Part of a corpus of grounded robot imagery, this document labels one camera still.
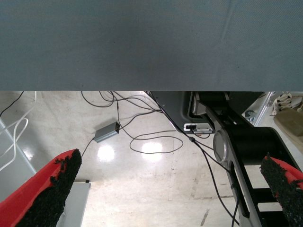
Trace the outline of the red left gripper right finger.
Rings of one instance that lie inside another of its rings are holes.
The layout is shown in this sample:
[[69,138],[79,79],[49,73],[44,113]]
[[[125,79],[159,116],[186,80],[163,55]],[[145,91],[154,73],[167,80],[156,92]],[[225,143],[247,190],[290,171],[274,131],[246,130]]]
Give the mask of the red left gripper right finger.
[[303,173],[285,161],[266,155],[260,171],[291,227],[303,225]]

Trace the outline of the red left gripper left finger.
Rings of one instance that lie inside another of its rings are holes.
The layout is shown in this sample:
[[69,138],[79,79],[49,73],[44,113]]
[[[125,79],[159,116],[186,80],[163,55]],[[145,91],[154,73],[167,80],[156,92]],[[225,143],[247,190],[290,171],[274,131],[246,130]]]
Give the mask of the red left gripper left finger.
[[56,226],[81,163],[78,149],[56,156],[0,203],[0,225]]

